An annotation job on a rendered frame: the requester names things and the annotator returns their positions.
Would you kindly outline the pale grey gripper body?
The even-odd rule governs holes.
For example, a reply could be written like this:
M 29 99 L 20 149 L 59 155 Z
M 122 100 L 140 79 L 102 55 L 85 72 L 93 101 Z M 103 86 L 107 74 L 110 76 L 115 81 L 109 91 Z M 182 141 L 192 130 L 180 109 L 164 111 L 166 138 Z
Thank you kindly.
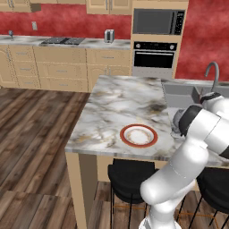
M 174 118 L 173 118 L 173 125 L 172 125 L 173 133 L 176 135 L 179 135 L 181 138 L 183 137 L 183 135 L 181 134 L 180 129 L 179 129 L 179 122 L 183 116 L 183 113 L 184 113 L 183 109 L 179 109 L 175 113 Z

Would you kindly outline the red rimmed white plate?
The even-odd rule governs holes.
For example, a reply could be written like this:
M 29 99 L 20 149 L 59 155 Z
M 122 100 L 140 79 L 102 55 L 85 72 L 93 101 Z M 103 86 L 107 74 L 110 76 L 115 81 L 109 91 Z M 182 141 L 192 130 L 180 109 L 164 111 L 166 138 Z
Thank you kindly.
M 145 124 L 129 124 L 120 131 L 123 143 L 134 148 L 148 148 L 157 143 L 158 136 L 154 129 Z

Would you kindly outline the grey sink basin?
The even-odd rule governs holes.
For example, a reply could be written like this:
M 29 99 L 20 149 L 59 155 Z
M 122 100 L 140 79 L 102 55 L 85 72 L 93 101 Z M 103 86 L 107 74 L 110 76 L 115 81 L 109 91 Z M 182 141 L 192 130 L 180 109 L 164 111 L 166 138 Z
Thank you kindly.
M 186 108 L 199 103 L 199 96 L 211 91 L 209 85 L 163 82 L 165 101 L 168 107 Z

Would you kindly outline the grey curved tap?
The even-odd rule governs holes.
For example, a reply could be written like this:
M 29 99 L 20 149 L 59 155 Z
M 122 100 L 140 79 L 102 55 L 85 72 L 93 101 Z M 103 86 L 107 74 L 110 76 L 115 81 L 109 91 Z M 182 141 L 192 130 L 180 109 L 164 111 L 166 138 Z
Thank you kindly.
M 211 88 L 211 92 L 214 92 L 216 90 L 216 86 L 217 86 L 217 83 L 218 83 L 218 80 L 219 80 L 219 74 L 220 74 L 218 63 L 215 62 L 215 61 L 210 62 L 208 64 L 207 68 L 206 68 L 204 76 L 208 77 L 209 71 L 210 71 L 212 66 L 215 67 L 215 78 L 214 78 L 214 82 L 213 82 L 213 85 L 212 85 L 212 88 Z

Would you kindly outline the black and steel oven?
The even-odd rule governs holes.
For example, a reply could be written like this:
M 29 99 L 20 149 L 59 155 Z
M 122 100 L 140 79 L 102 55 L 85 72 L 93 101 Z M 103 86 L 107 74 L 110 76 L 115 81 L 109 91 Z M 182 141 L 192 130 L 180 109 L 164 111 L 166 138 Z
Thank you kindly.
M 135 41 L 132 75 L 171 79 L 176 49 L 176 43 Z

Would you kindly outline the black bar stool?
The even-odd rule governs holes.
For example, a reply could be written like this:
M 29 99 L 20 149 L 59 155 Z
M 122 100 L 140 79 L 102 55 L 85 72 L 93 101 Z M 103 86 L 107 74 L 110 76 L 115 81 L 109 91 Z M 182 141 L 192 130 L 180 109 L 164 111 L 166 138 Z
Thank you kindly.
M 199 203 L 191 219 L 190 226 L 197 214 L 199 205 L 204 199 L 209 206 L 216 210 L 209 225 L 212 224 L 218 212 L 227 214 L 221 229 L 224 229 L 229 221 L 229 169 L 217 167 L 205 167 L 197 177 L 197 183 L 200 191 Z
M 107 166 L 108 178 L 111 183 L 110 229 L 113 229 L 113 215 L 115 212 L 115 196 L 125 203 L 129 203 L 128 225 L 131 225 L 131 210 L 133 204 L 143 203 L 140 196 L 140 185 L 158 171 L 154 162 L 113 159 Z

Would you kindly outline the grey microwave oven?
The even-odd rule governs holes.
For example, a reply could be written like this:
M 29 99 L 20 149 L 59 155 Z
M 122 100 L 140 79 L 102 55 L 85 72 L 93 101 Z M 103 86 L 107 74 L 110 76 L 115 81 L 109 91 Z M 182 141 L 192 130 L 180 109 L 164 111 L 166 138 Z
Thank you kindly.
M 184 10 L 135 9 L 133 34 L 181 35 L 185 16 Z

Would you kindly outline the silver toaster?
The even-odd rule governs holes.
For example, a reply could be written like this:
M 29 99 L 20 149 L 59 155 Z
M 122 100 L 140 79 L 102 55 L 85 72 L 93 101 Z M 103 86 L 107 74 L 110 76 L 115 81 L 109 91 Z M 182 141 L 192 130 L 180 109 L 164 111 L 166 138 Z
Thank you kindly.
M 115 40 L 115 31 L 114 30 L 105 30 L 104 32 L 104 42 L 113 43 Z

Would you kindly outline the beige base cupboards run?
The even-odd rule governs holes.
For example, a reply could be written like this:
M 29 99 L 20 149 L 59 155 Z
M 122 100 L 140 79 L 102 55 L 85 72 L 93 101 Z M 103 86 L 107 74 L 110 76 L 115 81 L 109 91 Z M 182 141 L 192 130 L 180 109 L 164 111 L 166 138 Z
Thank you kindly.
M 129 63 L 121 49 L 0 45 L 0 86 L 91 92 L 101 75 L 127 75 Z

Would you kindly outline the black hob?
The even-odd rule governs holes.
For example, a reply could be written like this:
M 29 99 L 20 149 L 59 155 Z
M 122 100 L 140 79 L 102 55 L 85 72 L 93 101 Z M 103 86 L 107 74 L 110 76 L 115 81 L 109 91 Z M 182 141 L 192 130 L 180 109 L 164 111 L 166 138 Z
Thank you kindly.
M 49 38 L 41 43 L 41 45 L 74 45 L 78 46 L 84 38 Z

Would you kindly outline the beige kitchen island frame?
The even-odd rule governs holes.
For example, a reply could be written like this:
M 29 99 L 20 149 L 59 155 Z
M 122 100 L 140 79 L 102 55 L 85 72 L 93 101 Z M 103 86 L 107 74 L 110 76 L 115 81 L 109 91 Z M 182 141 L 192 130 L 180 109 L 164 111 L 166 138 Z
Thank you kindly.
M 108 181 L 107 166 L 114 158 L 156 161 L 156 165 L 162 167 L 173 154 L 174 150 L 165 152 L 151 148 L 136 148 L 131 152 L 65 148 L 78 229 L 88 229 L 98 181 Z

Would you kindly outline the beige wall cupboards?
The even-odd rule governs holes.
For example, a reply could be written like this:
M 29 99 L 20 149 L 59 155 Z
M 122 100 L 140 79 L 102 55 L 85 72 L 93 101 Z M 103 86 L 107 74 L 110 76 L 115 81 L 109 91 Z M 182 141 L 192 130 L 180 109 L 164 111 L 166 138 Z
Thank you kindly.
M 34 13 L 42 4 L 86 4 L 86 0 L 0 0 L 0 12 Z
M 132 0 L 86 0 L 87 14 L 131 15 Z

